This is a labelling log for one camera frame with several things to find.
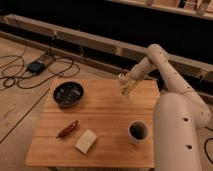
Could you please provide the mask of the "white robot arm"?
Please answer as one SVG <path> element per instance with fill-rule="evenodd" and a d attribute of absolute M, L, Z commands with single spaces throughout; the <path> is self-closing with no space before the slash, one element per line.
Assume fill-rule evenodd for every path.
<path fill-rule="evenodd" d="M 127 74 L 118 76 L 121 94 L 129 96 L 153 70 L 159 71 L 167 88 L 153 110 L 154 170 L 202 171 L 196 131 L 209 123 L 211 112 L 160 45 L 149 45 L 146 56 Z"/>

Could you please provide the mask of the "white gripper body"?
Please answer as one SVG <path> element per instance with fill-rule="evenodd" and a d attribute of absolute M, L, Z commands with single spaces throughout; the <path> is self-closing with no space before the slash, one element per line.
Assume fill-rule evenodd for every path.
<path fill-rule="evenodd" d="M 129 74 L 119 74 L 118 81 L 124 91 L 132 91 L 137 85 L 137 82 Z"/>

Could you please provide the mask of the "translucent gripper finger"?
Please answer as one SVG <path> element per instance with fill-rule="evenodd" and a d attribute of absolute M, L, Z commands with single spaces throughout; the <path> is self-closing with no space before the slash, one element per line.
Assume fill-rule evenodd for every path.
<path fill-rule="evenodd" d="M 130 91 L 127 88 L 121 89 L 121 95 L 124 96 L 127 101 L 131 101 Z"/>

